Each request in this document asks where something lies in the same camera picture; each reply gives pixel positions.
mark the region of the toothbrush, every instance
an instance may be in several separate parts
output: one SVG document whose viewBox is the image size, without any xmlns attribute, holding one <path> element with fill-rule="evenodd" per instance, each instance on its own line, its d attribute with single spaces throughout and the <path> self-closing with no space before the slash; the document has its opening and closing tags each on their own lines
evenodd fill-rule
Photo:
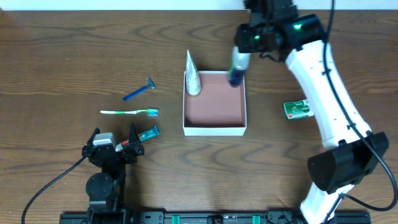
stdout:
<svg viewBox="0 0 398 224">
<path fill-rule="evenodd" d="M 101 111 L 103 114 L 138 114 L 141 112 L 146 112 L 148 116 L 158 116 L 158 109 L 144 109 L 144 110 L 135 110 L 135 111 Z"/>
</svg>

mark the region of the small green package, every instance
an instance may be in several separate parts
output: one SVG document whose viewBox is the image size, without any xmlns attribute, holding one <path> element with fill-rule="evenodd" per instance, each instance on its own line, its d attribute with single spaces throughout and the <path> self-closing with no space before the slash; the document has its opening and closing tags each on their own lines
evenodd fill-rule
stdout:
<svg viewBox="0 0 398 224">
<path fill-rule="evenodd" d="M 298 100 L 284 103 L 284 110 L 287 119 L 309 118 L 313 116 L 308 100 Z"/>
</svg>

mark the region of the white box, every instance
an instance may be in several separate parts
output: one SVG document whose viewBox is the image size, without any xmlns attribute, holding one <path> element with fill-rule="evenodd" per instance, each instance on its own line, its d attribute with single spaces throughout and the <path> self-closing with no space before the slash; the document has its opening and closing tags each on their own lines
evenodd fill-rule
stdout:
<svg viewBox="0 0 398 224">
<path fill-rule="evenodd" d="M 183 88 L 182 125 L 186 136 L 242 136 L 247 128 L 244 78 L 231 87 L 227 71 L 199 71 L 201 92 Z"/>
</svg>

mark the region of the green clip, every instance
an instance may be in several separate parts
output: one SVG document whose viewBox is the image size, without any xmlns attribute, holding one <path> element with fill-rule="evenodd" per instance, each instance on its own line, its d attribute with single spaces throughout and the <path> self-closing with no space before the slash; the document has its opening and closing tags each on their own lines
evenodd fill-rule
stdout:
<svg viewBox="0 0 398 224">
<path fill-rule="evenodd" d="M 179 215 L 172 216 L 172 224 L 180 224 L 180 216 Z"/>
<path fill-rule="evenodd" d="M 252 224 L 261 224 L 261 217 L 259 215 L 253 215 Z"/>
</svg>

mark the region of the wood grain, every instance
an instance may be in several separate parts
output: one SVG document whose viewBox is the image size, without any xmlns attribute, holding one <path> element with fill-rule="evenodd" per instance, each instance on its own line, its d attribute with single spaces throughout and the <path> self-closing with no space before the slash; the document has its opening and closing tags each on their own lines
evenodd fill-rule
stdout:
<svg viewBox="0 0 398 224">
<path fill-rule="evenodd" d="M 316 11 L 325 22 L 326 11 Z M 20 223 L 30 198 L 80 158 L 95 127 L 128 136 L 158 125 L 145 156 L 128 166 L 133 206 L 187 210 L 297 207 L 307 195 L 308 157 L 323 151 L 314 119 L 286 121 L 285 101 L 304 98 L 281 63 L 252 58 L 246 79 L 243 137 L 185 137 L 182 84 L 186 51 L 200 70 L 226 70 L 244 11 L 5 12 L 0 20 L 0 223 Z M 375 132 L 385 131 L 384 159 L 398 174 L 398 17 L 395 11 L 338 11 L 334 58 L 353 101 Z M 151 77 L 157 88 L 123 102 Z M 158 118 L 107 116 L 100 110 L 160 109 Z M 100 170 L 85 161 L 31 206 L 27 223 L 58 223 L 85 211 L 85 184 Z M 378 167 L 351 191 L 377 206 L 392 198 Z M 340 208 L 362 209 L 345 200 Z M 397 209 L 371 212 L 395 223 Z"/>
</svg>

